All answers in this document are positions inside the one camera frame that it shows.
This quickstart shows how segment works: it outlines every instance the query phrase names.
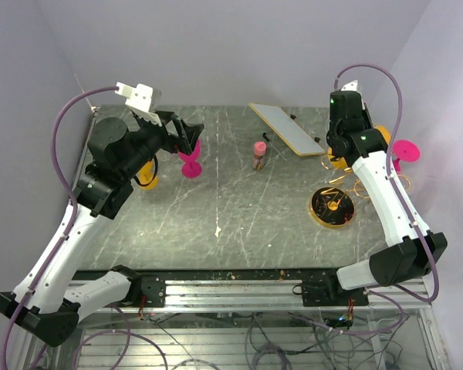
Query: white board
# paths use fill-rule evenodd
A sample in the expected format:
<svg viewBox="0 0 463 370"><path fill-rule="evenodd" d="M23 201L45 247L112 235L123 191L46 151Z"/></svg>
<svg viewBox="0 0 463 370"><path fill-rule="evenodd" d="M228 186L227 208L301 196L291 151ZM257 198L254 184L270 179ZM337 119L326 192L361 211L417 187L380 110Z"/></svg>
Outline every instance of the white board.
<svg viewBox="0 0 463 370"><path fill-rule="evenodd" d="M248 105L296 155L315 156L325 153L325 150L279 106L266 106L255 103L249 103Z"/></svg>

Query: pink bottle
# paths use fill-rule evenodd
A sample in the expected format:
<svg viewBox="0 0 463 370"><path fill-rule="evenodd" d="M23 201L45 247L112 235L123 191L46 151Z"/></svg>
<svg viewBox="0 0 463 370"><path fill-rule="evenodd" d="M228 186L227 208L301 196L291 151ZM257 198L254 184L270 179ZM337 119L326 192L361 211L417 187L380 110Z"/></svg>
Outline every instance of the pink bottle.
<svg viewBox="0 0 463 370"><path fill-rule="evenodd" d="M400 161L416 162L420 158L418 146L408 140L398 140L393 145L393 153L396 159L393 161L394 169L397 173L401 172Z"/></svg>
<svg viewBox="0 0 463 370"><path fill-rule="evenodd" d="M254 159L252 160L252 168L260 170L264 167L264 155L267 145L263 141L258 141L254 144Z"/></svg>
<svg viewBox="0 0 463 370"><path fill-rule="evenodd" d="M201 154L201 141L198 140L195 144L194 151L190 156L187 156L183 153L178 153L178 156L181 160L185 162L182 166L182 173L185 177L189 179L194 179L199 176L202 172L202 167L199 163L196 162L197 158Z"/></svg>

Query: white wall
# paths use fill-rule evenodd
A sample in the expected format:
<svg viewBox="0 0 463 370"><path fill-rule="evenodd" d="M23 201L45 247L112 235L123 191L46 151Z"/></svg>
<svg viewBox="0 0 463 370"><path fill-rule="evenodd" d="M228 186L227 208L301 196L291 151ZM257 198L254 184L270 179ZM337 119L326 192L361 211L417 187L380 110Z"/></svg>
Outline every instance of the white wall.
<svg viewBox="0 0 463 370"><path fill-rule="evenodd" d="M393 65L429 0L38 3L84 89L145 82L169 104L327 106L344 66ZM367 101L384 80L350 76Z"/></svg>
<svg viewBox="0 0 463 370"><path fill-rule="evenodd" d="M25 277L65 210L49 138L56 113L79 92L35 1L0 0L0 291ZM67 178L73 178L89 112L79 104L59 132ZM6 322L0 314L0 342Z"/></svg>
<svg viewBox="0 0 463 370"><path fill-rule="evenodd" d="M463 0L432 0L392 73L404 98L399 138L421 159L404 167L416 184L412 200L448 249L438 263L434 304L453 367L463 369ZM371 104L375 122L392 127L396 94L384 83Z"/></svg>

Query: gray marble tabletop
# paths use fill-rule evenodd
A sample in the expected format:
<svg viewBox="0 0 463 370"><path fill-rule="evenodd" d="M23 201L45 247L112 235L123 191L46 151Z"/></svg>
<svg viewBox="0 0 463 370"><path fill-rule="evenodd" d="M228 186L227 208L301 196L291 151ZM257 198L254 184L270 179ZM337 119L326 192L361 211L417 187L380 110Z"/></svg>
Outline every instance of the gray marble tabletop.
<svg viewBox="0 0 463 370"><path fill-rule="evenodd" d="M266 165L252 169L252 147L270 132L248 107L167 106L187 123L203 123L202 174L188 179L177 155L158 152L158 185L135 191L113 223L93 242L82 269L123 264L141 268L339 267L384 246L373 205L352 194L355 216L343 228L318 224L309 212L313 193L342 173L320 156L296 156L270 135L284 160L268 149ZM291 108L296 122L325 146L327 109ZM98 117L137 124L124 106L102 106ZM89 154L84 163L91 161ZM353 187L355 175L340 186Z"/></svg>

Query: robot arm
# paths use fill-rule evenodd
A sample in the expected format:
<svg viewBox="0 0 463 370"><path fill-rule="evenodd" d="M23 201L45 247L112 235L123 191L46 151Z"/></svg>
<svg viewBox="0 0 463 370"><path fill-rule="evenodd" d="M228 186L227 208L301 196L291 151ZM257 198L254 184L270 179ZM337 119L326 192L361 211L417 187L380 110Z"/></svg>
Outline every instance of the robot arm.
<svg viewBox="0 0 463 370"><path fill-rule="evenodd" d="M365 261L337 271L345 290L393 285L428 274L431 269L414 226L425 235L434 260L442 255L448 243L443 233L433 234L415 210L397 176L396 186L414 215L413 224L391 185L386 171L387 143L373 128L367 106L357 92L357 82L331 93L330 129L327 143L336 158L344 158L365 186L384 229L387 248ZM396 171L391 164L391 173Z"/></svg>
<svg viewBox="0 0 463 370"><path fill-rule="evenodd" d="M127 97L126 105L139 129L129 131L123 120L113 117L95 125L87 143L93 162L74 190L79 206L73 229L15 321L52 347L61 345L80 321L99 308L114 302L133 304L140 297L142 277L124 266L116 266L102 278L81 287L68 286L90 241L110 224L133 192L131 180L139 170L155 158L159 149L191 154L204 129L203 125L188 126L173 112L151 112L157 90L141 84L136 88L117 85L117 93ZM167 131L168 123L175 125L177 135ZM26 278L14 291L0 293L0 312L5 316L10 318L18 302L31 293L32 279L62 236L72 212L73 206L69 205L48 247Z"/></svg>

